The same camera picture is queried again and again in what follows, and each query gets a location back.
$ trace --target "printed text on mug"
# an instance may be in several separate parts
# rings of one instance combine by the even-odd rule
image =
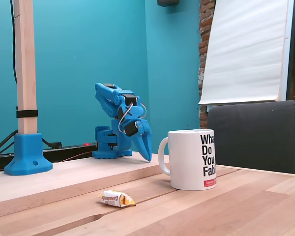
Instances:
[[[200,135],[202,142],[202,159],[204,162],[203,176],[211,176],[215,174],[215,157],[212,155],[212,148],[208,147],[207,144],[214,143],[214,136],[210,134]]]

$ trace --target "wrapped candy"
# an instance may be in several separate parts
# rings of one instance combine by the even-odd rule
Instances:
[[[129,195],[116,190],[106,190],[99,197],[102,199],[102,203],[116,207],[135,205],[135,202]]]

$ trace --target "blue post base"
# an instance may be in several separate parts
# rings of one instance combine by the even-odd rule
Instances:
[[[126,151],[115,151],[115,150],[107,150],[107,151],[93,151],[92,157],[95,159],[116,159],[121,156],[132,156],[132,150]]]
[[[4,168],[11,176],[25,176],[49,171],[53,164],[43,156],[42,134],[14,135],[14,158]]]

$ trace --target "mug handle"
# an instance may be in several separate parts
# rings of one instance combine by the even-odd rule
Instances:
[[[161,141],[161,144],[159,145],[158,148],[158,164],[160,165],[162,171],[164,172],[164,174],[166,175],[170,175],[171,172],[167,169],[166,165],[165,165],[165,161],[164,161],[164,150],[165,150],[165,146],[168,143],[168,138],[165,138]]]

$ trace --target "wooden post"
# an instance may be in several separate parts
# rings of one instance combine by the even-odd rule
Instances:
[[[18,110],[36,110],[36,68],[32,0],[14,1]],[[37,117],[19,118],[19,134],[37,133]]]

